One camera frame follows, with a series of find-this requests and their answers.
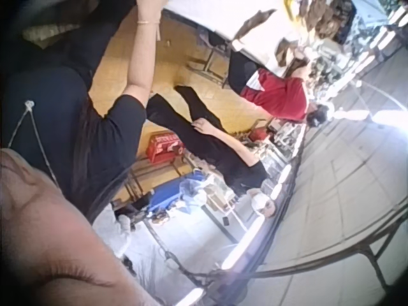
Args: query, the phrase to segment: t-shirt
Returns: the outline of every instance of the t-shirt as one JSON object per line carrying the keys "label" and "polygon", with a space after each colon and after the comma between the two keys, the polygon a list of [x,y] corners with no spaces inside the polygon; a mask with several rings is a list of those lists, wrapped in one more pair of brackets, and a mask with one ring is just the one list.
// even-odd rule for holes
{"label": "t-shirt", "polygon": [[[27,100],[34,101],[38,134],[64,196],[92,222],[123,184],[135,161],[146,118],[143,105],[134,97],[123,95],[104,117],[89,108],[87,119],[96,128],[89,144],[84,193],[78,201],[72,188],[73,154],[79,118],[84,104],[90,103],[84,81],[67,67],[40,68],[11,76],[4,86],[2,147],[7,147]],[[51,176],[29,115],[22,121],[11,148],[31,166]]]}
{"label": "t-shirt", "polygon": [[262,107],[275,118],[301,121],[305,118],[307,98],[301,78],[279,78],[260,68],[241,92],[241,97]]}
{"label": "t-shirt", "polygon": [[249,189],[260,188],[268,178],[261,161],[249,167],[233,149],[219,139],[210,135],[203,135],[203,138],[206,138],[205,143],[208,145],[199,158],[214,165],[223,175],[225,184],[237,196],[244,195]]}

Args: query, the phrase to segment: white tablecloth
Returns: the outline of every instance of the white tablecloth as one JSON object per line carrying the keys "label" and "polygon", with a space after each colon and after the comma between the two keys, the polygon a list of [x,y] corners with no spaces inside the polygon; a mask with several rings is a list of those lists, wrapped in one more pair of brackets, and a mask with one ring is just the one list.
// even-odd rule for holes
{"label": "white tablecloth", "polygon": [[166,9],[232,40],[243,23],[259,10],[277,11],[262,25],[242,39],[244,52],[270,71],[282,75],[275,51],[286,38],[297,40],[300,33],[290,21],[283,0],[169,0]]}

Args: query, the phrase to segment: red crate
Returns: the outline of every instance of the red crate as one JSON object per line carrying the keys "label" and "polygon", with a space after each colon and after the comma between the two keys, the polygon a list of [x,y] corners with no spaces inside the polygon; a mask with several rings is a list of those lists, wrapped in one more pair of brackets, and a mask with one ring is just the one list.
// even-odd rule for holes
{"label": "red crate", "polygon": [[264,127],[259,127],[256,129],[253,129],[251,133],[249,134],[249,139],[251,139],[253,142],[257,140],[265,140],[268,138],[268,132],[266,131],[266,128]]}
{"label": "red crate", "polygon": [[158,133],[150,137],[146,155],[152,164],[164,163],[180,155],[183,147],[183,143],[175,133]]}

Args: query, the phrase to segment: wrist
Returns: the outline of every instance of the wrist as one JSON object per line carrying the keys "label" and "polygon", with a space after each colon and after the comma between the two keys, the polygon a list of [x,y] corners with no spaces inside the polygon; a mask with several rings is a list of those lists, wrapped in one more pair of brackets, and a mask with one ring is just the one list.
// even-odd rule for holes
{"label": "wrist", "polygon": [[212,135],[216,138],[220,138],[220,136],[222,136],[222,132],[221,130],[214,127],[214,129],[212,130]]}
{"label": "wrist", "polygon": [[158,23],[161,19],[161,12],[158,13],[144,13],[138,12],[138,22]]}

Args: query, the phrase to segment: bracelet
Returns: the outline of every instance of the bracelet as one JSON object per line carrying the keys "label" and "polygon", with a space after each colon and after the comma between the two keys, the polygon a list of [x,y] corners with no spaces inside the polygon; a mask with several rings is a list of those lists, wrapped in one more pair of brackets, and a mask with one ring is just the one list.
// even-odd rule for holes
{"label": "bracelet", "polygon": [[160,20],[159,21],[138,20],[138,24],[160,24]]}

